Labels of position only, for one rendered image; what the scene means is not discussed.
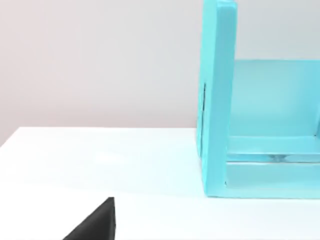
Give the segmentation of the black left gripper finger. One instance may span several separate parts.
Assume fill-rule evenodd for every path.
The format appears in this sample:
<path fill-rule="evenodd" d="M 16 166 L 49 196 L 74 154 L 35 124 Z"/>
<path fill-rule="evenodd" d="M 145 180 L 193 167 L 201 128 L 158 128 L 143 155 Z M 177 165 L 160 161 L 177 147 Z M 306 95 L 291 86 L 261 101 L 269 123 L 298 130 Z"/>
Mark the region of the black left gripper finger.
<path fill-rule="evenodd" d="M 108 197 L 63 240 L 115 240 L 115 198 Z"/>

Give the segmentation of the light blue rack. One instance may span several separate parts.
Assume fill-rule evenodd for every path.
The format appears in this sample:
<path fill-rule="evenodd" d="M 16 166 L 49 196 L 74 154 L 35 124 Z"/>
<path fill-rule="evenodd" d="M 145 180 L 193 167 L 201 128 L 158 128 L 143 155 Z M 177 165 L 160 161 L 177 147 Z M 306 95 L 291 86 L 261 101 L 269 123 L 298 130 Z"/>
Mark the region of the light blue rack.
<path fill-rule="evenodd" d="M 320 59 L 235 58 L 236 0 L 203 0 L 196 147 L 206 196 L 320 200 Z"/>

